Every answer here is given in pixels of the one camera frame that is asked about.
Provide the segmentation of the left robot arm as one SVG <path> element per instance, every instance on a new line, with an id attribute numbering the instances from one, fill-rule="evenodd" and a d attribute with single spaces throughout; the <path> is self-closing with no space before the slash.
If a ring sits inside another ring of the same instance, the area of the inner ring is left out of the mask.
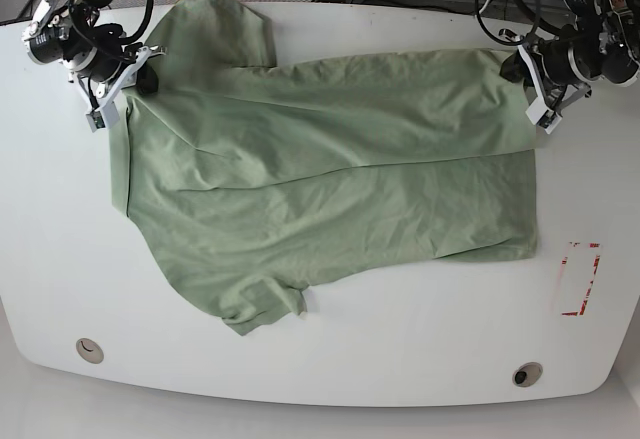
<path id="1" fill-rule="evenodd" d="M 562 110 L 588 97 L 599 79 L 628 86 L 639 77 L 639 0 L 563 0 L 575 22 L 562 27 L 542 19 L 540 0 L 534 9 L 514 2 L 532 30 L 524 36 L 501 31 L 518 51 L 503 62 L 500 74 L 534 89 L 527 109 L 533 124 L 551 130 Z"/>

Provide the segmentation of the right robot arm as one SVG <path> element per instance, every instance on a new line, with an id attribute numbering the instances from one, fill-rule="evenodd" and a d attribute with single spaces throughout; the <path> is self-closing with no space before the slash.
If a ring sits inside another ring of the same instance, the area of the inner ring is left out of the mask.
<path id="1" fill-rule="evenodd" d="M 62 63 L 71 79 L 78 81 L 88 99 L 91 112 L 100 107 L 97 90 L 103 94 L 118 91 L 116 84 L 127 70 L 128 82 L 143 84 L 142 90 L 153 93 L 157 86 L 142 57 L 143 34 L 149 27 L 154 0 L 146 0 L 138 28 L 127 34 L 116 23 L 99 22 L 100 13 L 113 0 L 40 0 L 22 41 L 29 57 L 37 64 Z M 142 74 L 139 80 L 134 65 Z"/>

